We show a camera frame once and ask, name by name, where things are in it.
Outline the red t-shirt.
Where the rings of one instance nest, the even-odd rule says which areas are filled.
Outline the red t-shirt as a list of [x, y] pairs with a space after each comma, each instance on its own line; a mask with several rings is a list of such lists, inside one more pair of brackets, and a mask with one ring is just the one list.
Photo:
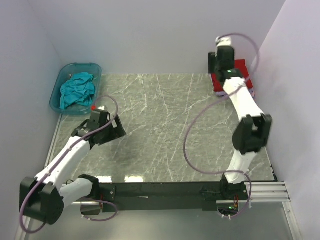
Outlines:
[[[240, 70], [244, 78], [247, 78], [249, 76], [249, 72], [246, 66], [246, 61], [244, 59], [235, 60], [235, 68]], [[218, 91], [222, 91], [223, 88], [219, 83], [219, 81], [216, 79], [216, 75], [215, 75], [215, 56], [214, 55], [210, 55], [208, 58], [208, 73], [212, 81], [214, 93]], [[248, 89], [254, 88], [250, 79], [246, 82], [246, 85]]]

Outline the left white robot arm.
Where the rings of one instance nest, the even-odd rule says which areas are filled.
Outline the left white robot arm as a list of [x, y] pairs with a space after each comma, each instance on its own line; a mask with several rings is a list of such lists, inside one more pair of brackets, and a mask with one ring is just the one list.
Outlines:
[[111, 116], [102, 109], [93, 110], [90, 117], [73, 130], [55, 159], [35, 177], [26, 177], [20, 183], [20, 216], [53, 225], [63, 210], [79, 199], [102, 201], [105, 194], [97, 177], [82, 174], [72, 183], [66, 184], [65, 181], [94, 146], [125, 135], [118, 115]]

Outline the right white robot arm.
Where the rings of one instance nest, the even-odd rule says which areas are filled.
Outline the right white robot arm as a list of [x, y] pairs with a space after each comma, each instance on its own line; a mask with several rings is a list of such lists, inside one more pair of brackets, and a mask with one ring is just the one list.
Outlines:
[[229, 97], [239, 120], [232, 135], [234, 153], [223, 175], [226, 183], [219, 187], [221, 197], [230, 200], [237, 194], [235, 184], [245, 180], [251, 162], [267, 145], [273, 120], [253, 99], [249, 74], [238, 68], [232, 46], [218, 46], [208, 54], [208, 73], [214, 92]]

